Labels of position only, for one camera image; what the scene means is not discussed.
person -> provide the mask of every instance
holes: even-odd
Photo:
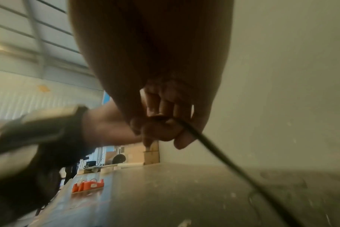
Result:
[[[233,2],[69,0],[80,52],[144,145],[174,139],[183,149],[195,140],[172,120],[148,116],[205,128],[228,57]]]

black round object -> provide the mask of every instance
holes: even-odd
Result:
[[[119,164],[123,163],[126,160],[125,155],[123,154],[117,154],[114,156],[114,158],[111,160],[111,164]]]

hand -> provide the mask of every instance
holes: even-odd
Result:
[[[141,136],[134,135],[113,101],[88,110],[83,115],[82,123],[84,140],[91,147],[141,142]]]
[[[156,122],[147,114],[180,117],[204,129],[228,56],[232,5],[232,0],[69,1],[81,53],[145,145],[175,139],[182,149],[194,141],[173,121]]]

cable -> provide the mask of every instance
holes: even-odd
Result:
[[[155,116],[152,117],[157,120],[167,120],[168,117]],[[269,194],[261,185],[256,183],[250,176],[248,176],[240,167],[233,163],[224,153],[217,148],[207,137],[199,133],[194,129],[189,123],[179,119],[172,118],[181,126],[183,126],[188,132],[190,132],[198,141],[200,141],[213,155],[215,155],[219,160],[221,160],[230,170],[236,172],[240,177],[245,179],[255,190],[258,191],[272,206],[276,213],[282,218],[282,220],[289,227],[305,227],[297,218],[291,214],[277,199],[275,199],[271,194]]]

corrugated metal wall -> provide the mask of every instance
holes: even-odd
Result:
[[[0,120],[15,119],[41,108],[75,104],[95,108],[102,98],[100,90],[0,71]],[[97,149],[89,160],[98,160],[98,156]]]

